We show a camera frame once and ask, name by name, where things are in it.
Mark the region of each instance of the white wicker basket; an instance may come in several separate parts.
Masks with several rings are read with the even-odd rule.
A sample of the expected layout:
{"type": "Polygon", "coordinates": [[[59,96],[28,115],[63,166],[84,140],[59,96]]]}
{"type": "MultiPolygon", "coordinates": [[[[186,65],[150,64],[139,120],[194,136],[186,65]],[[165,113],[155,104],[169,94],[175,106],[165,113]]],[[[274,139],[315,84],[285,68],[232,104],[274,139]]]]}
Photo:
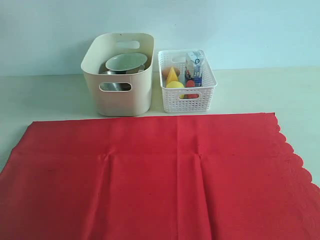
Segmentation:
{"type": "Polygon", "coordinates": [[[201,51],[205,56],[202,50],[195,49],[165,50],[159,52],[160,85],[162,88],[163,107],[164,111],[167,113],[206,112],[210,108],[211,99],[217,82],[208,64],[207,58],[204,58],[201,87],[164,87],[166,85],[166,80],[163,78],[161,71],[170,66],[177,67],[180,70],[179,81],[185,85],[186,54],[191,51],[201,51]],[[180,99],[179,96],[182,94],[198,94],[198,98],[180,99]]]}

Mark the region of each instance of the yellow ball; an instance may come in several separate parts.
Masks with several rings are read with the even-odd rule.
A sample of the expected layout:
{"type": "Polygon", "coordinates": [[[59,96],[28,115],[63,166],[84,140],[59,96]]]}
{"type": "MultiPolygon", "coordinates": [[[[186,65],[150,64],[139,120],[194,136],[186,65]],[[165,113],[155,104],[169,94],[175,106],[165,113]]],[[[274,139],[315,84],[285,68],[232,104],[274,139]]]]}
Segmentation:
{"type": "MultiPolygon", "coordinates": [[[[171,81],[166,85],[166,88],[167,89],[184,89],[185,86],[179,81],[171,81]]],[[[179,97],[180,99],[184,99],[185,95],[181,94],[179,97]]]]}

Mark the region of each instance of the cloth fold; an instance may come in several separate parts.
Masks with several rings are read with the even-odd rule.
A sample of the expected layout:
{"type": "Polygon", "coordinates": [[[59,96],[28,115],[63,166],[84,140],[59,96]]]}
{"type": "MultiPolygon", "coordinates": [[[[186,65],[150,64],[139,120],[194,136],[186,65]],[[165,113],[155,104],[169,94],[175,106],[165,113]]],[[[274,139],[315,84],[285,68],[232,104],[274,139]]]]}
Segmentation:
{"type": "Polygon", "coordinates": [[[34,122],[0,174],[0,239],[320,239],[279,131],[274,113],[34,122]]]}

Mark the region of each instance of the milk carton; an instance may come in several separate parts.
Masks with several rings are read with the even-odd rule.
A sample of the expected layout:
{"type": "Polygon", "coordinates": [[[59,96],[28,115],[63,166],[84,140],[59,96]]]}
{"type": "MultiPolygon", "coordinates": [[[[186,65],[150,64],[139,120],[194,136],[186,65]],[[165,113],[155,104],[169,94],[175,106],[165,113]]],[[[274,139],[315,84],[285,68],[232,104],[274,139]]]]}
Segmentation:
{"type": "Polygon", "coordinates": [[[200,51],[190,51],[185,58],[185,82],[193,80],[195,87],[201,87],[204,56],[200,51]]]}

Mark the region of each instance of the plastic basket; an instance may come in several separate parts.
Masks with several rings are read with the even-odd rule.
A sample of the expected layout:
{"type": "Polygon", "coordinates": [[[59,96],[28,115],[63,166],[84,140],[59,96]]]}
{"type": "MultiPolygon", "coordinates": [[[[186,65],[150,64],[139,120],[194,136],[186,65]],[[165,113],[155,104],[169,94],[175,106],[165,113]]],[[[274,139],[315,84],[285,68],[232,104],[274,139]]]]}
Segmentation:
{"type": "Polygon", "coordinates": [[[106,33],[91,44],[81,68],[97,110],[105,116],[138,116],[150,108],[154,38],[145,33],[106,33]],[[108,59],[123,53],[142,53],[148,57],[145,70],[133,74],[103,75],[108,59]],[[101,84],[129,84],[130,90],[103,90],[101,84]]]}
{"type": "Polygon", "coordinates": [[[215,86],[215,76],[202,50],[164,50],[158,54],[160,85],[164,111],[167,113],[197,113],[206,112],[210,108],[215,86]],[[166,88],[161,71],[166,67],[177,67],[180,70],[179,81],[185,85],[186,54],[191,51],[201,51],[204,55],[201,87],[166,88]],[[183,94],[198,94],[198,98],[180,99],[183,94]]]}

